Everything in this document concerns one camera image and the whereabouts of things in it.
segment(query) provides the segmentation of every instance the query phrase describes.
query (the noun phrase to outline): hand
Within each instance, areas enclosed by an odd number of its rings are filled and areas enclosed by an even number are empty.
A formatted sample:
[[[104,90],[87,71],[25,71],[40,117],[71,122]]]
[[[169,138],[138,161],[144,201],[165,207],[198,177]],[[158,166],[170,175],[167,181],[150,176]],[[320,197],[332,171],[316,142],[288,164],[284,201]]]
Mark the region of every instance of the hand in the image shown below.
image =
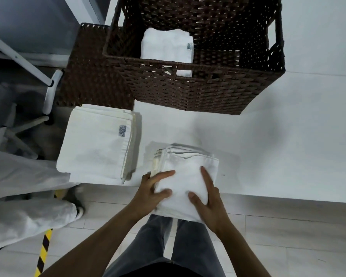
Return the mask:
[[[228,226],[233,226],[227,215],[218,188],[214,187],[213,181],[204,167],[200,168],[201,174],[208,190],[208,204],[204,205],[200,198],[193,192],[189,192],[189,200],[196,207],[198,214],[208,228],[217,236]]]
[[[147,214],[152,212],[154,208],[165,198],[168,198],[172,194],[171,189],[165,189],[159,193],[154,193],[154,185],[167,177],[173,176],[174,170],[160,172],[154,177],[150,178],[150,172],[142,177],[140,187],[136,192],[131,202],[127,205],[127,209],[131,215],[137,220],[142,219]]]

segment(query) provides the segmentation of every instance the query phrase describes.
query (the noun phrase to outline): person's left hand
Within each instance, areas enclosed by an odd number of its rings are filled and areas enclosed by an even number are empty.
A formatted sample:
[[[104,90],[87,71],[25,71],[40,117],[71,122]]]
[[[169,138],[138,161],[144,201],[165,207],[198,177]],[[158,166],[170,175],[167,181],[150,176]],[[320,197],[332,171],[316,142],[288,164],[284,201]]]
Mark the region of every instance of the person's left hand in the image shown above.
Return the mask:
[[[173,176],[174,173],[174,170],[160,172],[154,177],[150,178],[149,172],[142,177],[141,185],[138,188],[138,191],[126,207],[131,212],[131,216],[133,216],[133,218],[137,220],[142,219],[147,214],[152,212],[160,201],[171,196],[171,189],[165,189],[155,194],[154,185],[164,178]]]

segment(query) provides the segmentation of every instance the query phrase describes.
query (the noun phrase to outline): white towel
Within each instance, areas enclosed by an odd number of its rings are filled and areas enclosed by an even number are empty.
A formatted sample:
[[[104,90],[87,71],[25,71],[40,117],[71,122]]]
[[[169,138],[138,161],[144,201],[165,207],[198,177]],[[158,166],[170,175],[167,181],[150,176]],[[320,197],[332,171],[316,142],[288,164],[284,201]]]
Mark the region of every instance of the white towel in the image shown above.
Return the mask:
[[[70,180],[123,184],[130,170],[135,117],[129,110],[85,104],[69,118],[56,168]]]
[[[204,204],[207,204],[208,192],[200,167],[204,166],[215,181],[218,164],[219,161],[212,154],[198,148],[173,145],[157,151],[153,160],[152,175],[169,170],[175,170],[175,175],[155,185],[155,192],[170,188],[173,193],[171,197],[161,201],[153,213],[202,223],[198,212],[189,201],[188,192],[194,192]]]
[[[141,42],[141,58],[192,63],[194,38],[181,29],[160,31],[148,28]],[[192,77],[192,71],[177,70],[177,76]]]

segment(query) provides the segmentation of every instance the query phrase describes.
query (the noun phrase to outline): gray jeans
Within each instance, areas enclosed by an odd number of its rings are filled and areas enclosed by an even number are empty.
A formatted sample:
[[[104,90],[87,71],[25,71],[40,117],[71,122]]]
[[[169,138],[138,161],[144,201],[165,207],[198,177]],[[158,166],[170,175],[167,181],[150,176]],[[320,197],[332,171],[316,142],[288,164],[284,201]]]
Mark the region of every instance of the gray jeans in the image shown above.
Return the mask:
[[[119,277],[158,262],[174,263],[203,277],[225,277],[209,233],[202,223],[178,220],[171,260],[163,257],[172,223],[172,218],[150,215],[134,241],[106,269],[103,277]]]

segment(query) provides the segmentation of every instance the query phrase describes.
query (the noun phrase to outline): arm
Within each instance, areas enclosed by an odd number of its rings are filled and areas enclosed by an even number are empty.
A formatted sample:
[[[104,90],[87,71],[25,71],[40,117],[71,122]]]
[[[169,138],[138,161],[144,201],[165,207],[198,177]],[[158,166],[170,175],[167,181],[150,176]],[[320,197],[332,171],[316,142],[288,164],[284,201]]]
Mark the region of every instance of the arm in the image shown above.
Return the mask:
[[[189,192],[189,199],[208,228],[223,243],[236,275],[238,277],[270,277],[245,239],[231,223],[220,198],[219,190],[214,187],[213,181],[204,167],[201,167],[201,173],[208,190],[208,204],[204,205],[193,192]]]
[[[161,200],[171,196],[170,189],[155,194],[153,186],[174,173],[162,172],[152,178],[150,173],[144,175],[136,195],[123,210],[49,267],[41,277],[101,277],[135,223],[149,214]]]

